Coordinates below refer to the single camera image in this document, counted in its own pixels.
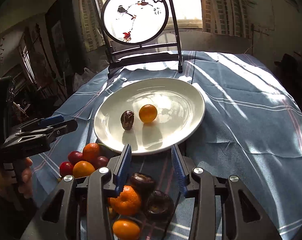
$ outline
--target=red fruit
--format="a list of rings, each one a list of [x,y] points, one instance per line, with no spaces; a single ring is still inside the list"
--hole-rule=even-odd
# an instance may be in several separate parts
[[[91,164],[97,170],[101,167],[107,166],[109,163],[109,159],[105,156],[98,156],[95,160],[91,161]]]
[[[60,165],[60,175],[62,177],[66,175],[73,175],[73,165],[70,162],[62,162]]]
[[[68,160],[70,163],[72,163],[73,165],[77,164],[80,161],[83,161],[83,153],[78,152],[78,151],[73,151],[70,152],[68,155]]]

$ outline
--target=patterned curtain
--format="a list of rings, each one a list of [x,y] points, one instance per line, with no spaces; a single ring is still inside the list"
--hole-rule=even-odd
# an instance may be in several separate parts
[[[81,34],[87,52],[104,44],[96,17],[93,0],[79,0]]]
[[[203,31],[249,38],[244,0],[201,0]]]

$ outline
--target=silver bolt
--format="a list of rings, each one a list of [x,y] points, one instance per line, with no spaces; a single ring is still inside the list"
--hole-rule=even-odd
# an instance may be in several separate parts
[[[69,182],[73,179],[73,176],[72,175],[66,175],[63,179],[64,179],[65,182]]]
[[[104,174],[104,173],[108,173],[109,172],[109,168],[108,167],[102,167],[99,169],[99,172]]]
[[[229,178],[232,182],[237,182],[239,178],[236,175],[231,175]]]
[[[196,174],[201,174],[201,173],[203,172],[203,169],[197,167],[197,168],[194,168],[194,169],[193,169],[193,172],[196,173]]]

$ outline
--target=orange fruit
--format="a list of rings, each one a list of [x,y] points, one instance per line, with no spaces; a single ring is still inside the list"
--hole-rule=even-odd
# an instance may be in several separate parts
[[[93,165],[86,161],[80,161],[74,165],[73,176],[77,178],[90,176],[95,171]]]
[[[140,236],[140,227],[128,219],[119,219],[113,224],[113,233],[121,240],[137,240]]]
[[[110,205],[120,215],[133,216],[140,210],[141,197],[131,186],[126,185],[120,196],[110,198]]]
[[[87,162],[95,161],[100,155],[100,145],[97,143],[89,143],[83,149],[82,158]]]
[[[153,105],[145,105],[141,107],[139,111],[139,117],[144,123],[152,122],[156,118],[157,114],[158,111]]]

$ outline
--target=blue tablecloth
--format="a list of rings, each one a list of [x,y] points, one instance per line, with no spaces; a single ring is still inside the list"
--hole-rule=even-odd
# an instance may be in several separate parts
[[[138,80],[171,77],[195,86],[206,105],[203,122],[184,144],[185,154],[215,176],[238,175],[282,238],[291,239],[302,224],[302,114],[295,101],[249,55],[184,51],[183,73],[177,68],[177,62],[131,65],[109,80],[104,70],[72,95],[55,114],[74,118],[78,129],[59,137],[49,152],[32,157],[37,204],[57,185],[59,165],[67,155],[96,141],[93,118],[106,97]],[[153,176],[158,188],[176,200],[169,154],[133,157],[134,171]],[[166,239],[188,239],[193,203],[193,199],[180,199]],[[217,238],[221,239],[218,199],[217,210]],[[141,239],[161,239],[164,225],[146,221],[141,214],[133,219],[141,223]]]

